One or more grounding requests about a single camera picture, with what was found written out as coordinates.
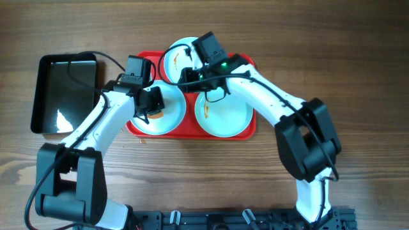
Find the white plate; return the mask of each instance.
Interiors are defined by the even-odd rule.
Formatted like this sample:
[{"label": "white plate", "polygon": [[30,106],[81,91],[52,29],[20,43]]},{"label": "white plate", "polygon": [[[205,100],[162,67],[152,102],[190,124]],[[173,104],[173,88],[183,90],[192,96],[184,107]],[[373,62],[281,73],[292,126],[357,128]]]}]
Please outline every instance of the white plate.
[{"label": "white plate", "polygon": [[[223,95],[224,91],[221,88],[207,93],[209,101],[218,100]],[[209,134],[216,137],[232,137],[249,126],[253,108],[233,95],[226,95],[218,102],[209,103],[206,101],[205,93],[200,93],[194,106],[194,114],[199,125]]]},{"label": "white plate", "polygon": [[156,80],[149,88],[159,86],[164,99],[165,109],[161,118],[150,119],[149,125],[138,118],[131,122],[141,132],[149,135],[163,135],[174,130],[183,120],[186,113],[186,99],[177,86],[171,86],[161,80]]},{"label": "white plate", "polygon": [[[178,45],[178,44],[187,44],[189,46],[192,46],[192,42],[196,39],[197,38],[195,37],[182,38],[178,40],[177,42],[173,43],[171,47],[174,45]],[[167,75],[167,78],[173,83],[178,83],[179,78],[180,78],[180,72],[183,68],[202,67],[202,63],[200,62],[199,58],[194,58],[194,57],[197,57],[197,54],[194,50],[192,51],[192,54],[191,54],[191,56],[194,58],[194,62],[192,62],[190,58],[186,56],[186,53],[185,53],[186,48],[187,48],[186,46],[177,47],[169,51],[164,57],[165,73]]]}]

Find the red tray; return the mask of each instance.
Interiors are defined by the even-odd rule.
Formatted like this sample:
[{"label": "red tray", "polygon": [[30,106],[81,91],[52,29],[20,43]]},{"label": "red tray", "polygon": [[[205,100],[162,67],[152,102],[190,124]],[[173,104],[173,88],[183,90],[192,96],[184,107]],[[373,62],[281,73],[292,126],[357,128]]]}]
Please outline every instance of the red tray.
[{"label": "red tray", "polygon": [[[163,51],[143,51],[138,54],[139,57],[144,57],[146,59],[151,60],[158,66],[159,57],[163,54]],[[254,61],[246,54],[240,54],[243,58],[245,58],[250,64],[254,65]],[[164,65],[160,66],[161,73],[165,74]],[[175,138],[175,139],[211,139],[211,140],[246,140],[250,138],[254,132],[256,131],[256,111],[253,111],[253,117],[250,121],[249,126],[241,133],[237,134],[234,137],[215,137],[213,135],[208,134],[204,131],[199,123],[196,120],[196,116],[194,114],[194,104],[196,102],[196,98],[198,97],[199,93],[185,93],[186,98],[186,114],[181,121],[180,125],[176,127],[171,132],[164,134],[164,135],[149,135],[142,133],[139,131],[132,122],[127,122],[127,129],[130,133],[134,134],[137,137],[148,137],[148,138]]]}]

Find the black container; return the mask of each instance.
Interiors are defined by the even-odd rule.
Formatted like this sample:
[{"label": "black container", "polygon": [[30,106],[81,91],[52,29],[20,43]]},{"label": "black container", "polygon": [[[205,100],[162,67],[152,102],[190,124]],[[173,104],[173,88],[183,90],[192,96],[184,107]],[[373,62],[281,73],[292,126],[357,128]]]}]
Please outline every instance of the black container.
[{"label": "black container", "polygon": [[[73,54],[47,55],[38,66],[31,131],[36,134],[72,132],[94,108],[95,94],[67,75]],[[71,73],[90,86],[97,85],[97,62],[85,54],[71,63]]]}]

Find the table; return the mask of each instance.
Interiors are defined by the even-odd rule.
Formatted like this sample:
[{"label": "table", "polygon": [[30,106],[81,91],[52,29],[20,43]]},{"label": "table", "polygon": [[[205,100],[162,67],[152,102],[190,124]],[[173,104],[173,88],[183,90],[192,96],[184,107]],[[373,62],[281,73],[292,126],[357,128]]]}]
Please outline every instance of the table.
[{"label": "table", "polygon": [[[213,31],[250,55],[283,90],[328,106],[343,152],[334,206],[355,208],[360,229],[409,226],[409,4],[407,1],[64,1],[0,4],[0,229],[24,229],[36,152],[64,135],[31,133],[40,58],[99,50],[164,50]],[[98,57],[101,82],[119,69]],[[248,141],[140,140],[120,132],[104,158],[109,197],[135,210],[291,208],[294,179],[260,115]],[[36,227],[64,224],[36,216]]]}]

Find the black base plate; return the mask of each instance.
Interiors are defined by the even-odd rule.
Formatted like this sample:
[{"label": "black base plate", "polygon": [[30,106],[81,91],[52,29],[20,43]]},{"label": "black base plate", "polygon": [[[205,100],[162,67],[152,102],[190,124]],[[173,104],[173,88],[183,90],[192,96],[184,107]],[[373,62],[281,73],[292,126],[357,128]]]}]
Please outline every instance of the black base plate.
[{"label": "black base plate", "polygon": [[[276,209],[270,211],[254,211],[257,226],[260,230],[295,230],[310,229],[296,209]],[[171,225],[170,213],[160,211],[135,211],[134,215],[143,225],[143,230],[213,230],[215,222],[224,220],[229,230],[250,230],[241,212],[181,212],[180,225]],[[332,208],[322,218],[325,223],[322,230],[356,230],[355,210]]]}]

